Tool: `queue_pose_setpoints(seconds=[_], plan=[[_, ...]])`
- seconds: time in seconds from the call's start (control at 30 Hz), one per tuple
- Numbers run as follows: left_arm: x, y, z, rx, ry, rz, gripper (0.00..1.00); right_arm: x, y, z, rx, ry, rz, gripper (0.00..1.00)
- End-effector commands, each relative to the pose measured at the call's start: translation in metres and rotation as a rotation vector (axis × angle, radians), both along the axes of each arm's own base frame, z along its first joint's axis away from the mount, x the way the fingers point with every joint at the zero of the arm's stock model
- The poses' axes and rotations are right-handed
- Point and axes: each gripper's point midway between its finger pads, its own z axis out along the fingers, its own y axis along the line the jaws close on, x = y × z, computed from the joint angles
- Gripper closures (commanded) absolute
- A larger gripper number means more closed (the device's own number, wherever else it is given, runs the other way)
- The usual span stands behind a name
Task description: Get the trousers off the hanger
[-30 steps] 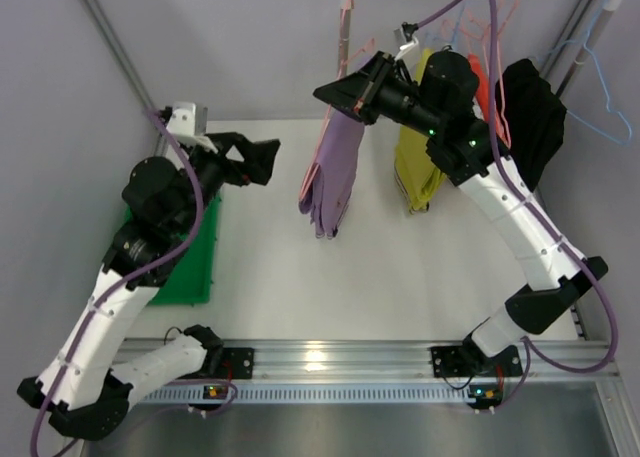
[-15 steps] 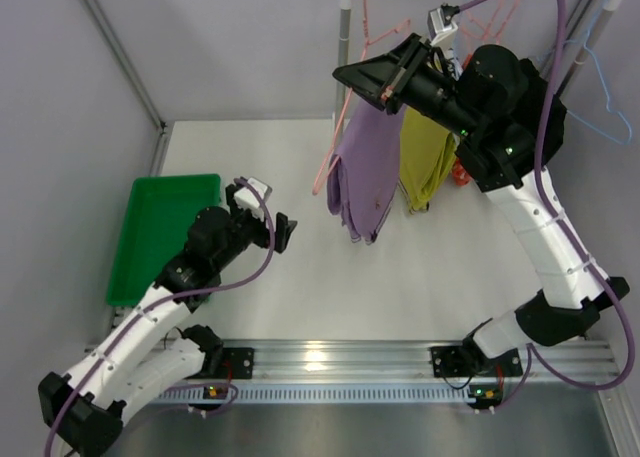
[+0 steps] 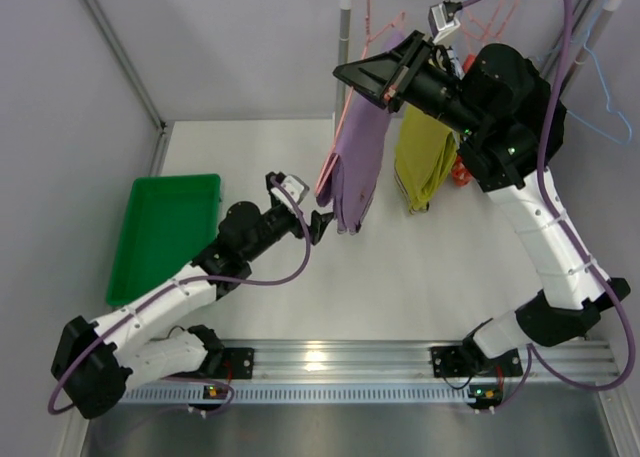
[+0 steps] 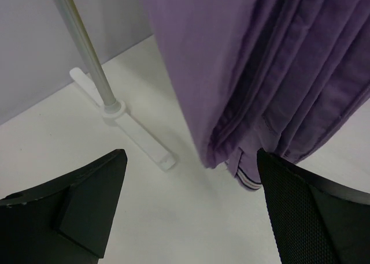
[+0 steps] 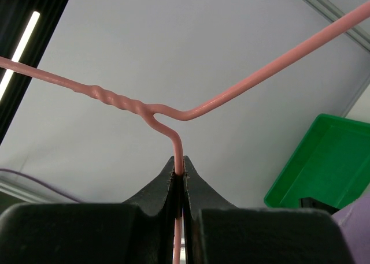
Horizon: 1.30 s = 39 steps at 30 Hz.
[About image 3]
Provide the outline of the purple trousers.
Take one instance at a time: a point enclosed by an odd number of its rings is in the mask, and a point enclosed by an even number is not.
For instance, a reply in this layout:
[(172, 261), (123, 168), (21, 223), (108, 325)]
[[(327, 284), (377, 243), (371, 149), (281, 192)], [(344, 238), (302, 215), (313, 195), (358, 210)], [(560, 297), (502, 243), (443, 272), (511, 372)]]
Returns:
[(316, 198), (319, 206), (333, 206), (337, 232), (356, 234), (374, 198), (382, 168), (385, 136), (391, 114), (359, 93), (352, 96), (332, 156), (333, 170)]

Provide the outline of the pink wire hanger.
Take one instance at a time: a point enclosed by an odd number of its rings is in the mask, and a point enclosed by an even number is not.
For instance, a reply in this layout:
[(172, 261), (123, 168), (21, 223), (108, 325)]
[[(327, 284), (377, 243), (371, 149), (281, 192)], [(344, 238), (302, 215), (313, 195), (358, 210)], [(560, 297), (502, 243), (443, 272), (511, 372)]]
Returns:
[[(405, 12), (401, 11), (396, 17), (394, 17), (391, 21), (389, 21), (387, 24), (385, 24), (376, 32), (372, 31), (371, 17), (372, 17), (372, 0), (366, 0), (366, 12), (364, 17), (365, 43), (364, 43), (360, 58), (365, 58), (367, 56), (370, 45), (373, 42), (375, 42), (379, 37), (381, 37), (388, 29), (399, 27), (401, 24), (404, 23)], [(347, 91), (347, 93), (350, 95), (350, 103), (351, 103), (353, 91), (349, 90)], [(347, 106), (345, 117), (349, 109), (350, 103)], [(326, 186), (326, 182), (328, 178), (331, 176), (331, 172), (333, 171), (333, 168), (335, 166), (336, 159), (337, 159), (337, 157), (334, 155), (335, 148), (338, 143), (338, 141), (337, 143), (334, 143), (334, 136), (335, 136), (334, 113), (333, 113), (333, 126), (334, 126), (333, 140), (329, 148), (328, 154), (322, 164), (318, 179), (315, 184), (315, 189), (314, 189), (315, 197), (319, 197), (323, 192)]]

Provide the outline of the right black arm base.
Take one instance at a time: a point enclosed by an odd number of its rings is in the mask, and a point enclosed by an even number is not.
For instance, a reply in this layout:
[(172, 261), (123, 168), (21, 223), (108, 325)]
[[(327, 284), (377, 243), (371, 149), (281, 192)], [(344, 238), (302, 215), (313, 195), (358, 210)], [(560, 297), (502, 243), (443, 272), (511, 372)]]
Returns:
[(524, 373), (517, 349), (495, 358), (462, 344), (434, 346), (429, 352), (436, 378), (497, 377), (498, 371), (503, 377), (521, 377)]

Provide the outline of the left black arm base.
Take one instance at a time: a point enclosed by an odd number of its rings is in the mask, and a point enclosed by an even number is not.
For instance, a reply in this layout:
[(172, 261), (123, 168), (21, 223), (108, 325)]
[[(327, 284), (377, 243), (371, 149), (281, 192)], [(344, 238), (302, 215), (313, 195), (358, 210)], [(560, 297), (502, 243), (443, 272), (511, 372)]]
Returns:
[(251, 380), (253, 378), (255, 349), (227, 347), (215, 359), (210, 377), (217, 380)]

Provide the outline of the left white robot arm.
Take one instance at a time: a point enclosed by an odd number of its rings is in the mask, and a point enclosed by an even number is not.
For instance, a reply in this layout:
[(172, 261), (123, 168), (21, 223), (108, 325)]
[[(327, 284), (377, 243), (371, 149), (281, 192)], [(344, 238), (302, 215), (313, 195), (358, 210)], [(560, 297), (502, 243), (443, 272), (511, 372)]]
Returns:
[(177, 274), (109, 314), (91, 321), (78, 316), (60, 337), (51, 366), (56, 379), (48, 402), (64, 393), (86, 419), (104, 415), (130, 390), (170, 376), (206, 379), (222, 375), (225, 347), (215, 331), (192, 325), (172, 338), (162, 331), (188, 314), (220, 300), (240, 285), (251, 285), (250, 264), (288, 234), (316, 245), (332, 221), (330, 213), (301, 211), (274, 202), (261, 212), (238, 202), (220, 222), (215, 239)]

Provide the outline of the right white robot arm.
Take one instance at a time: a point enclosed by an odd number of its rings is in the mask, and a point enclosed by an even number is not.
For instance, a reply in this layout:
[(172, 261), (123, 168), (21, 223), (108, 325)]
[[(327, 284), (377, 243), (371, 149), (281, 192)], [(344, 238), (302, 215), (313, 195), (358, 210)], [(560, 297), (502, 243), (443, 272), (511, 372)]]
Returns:
[(540, 278), (528, 302), (472, 330), (457, 348), (480, 374), (527, 344), (585, 336), (630, 288), (587, 255), (549, 170), (566, 115), (533, 63), (500, 43), (484, 47), (463, 77), (436, 67), (435, 43), (413, 32), (390, 50), (337, 66), (334, 76), (375, 106), (409, 104), (460, 135), (459, 156), (519, 237)]

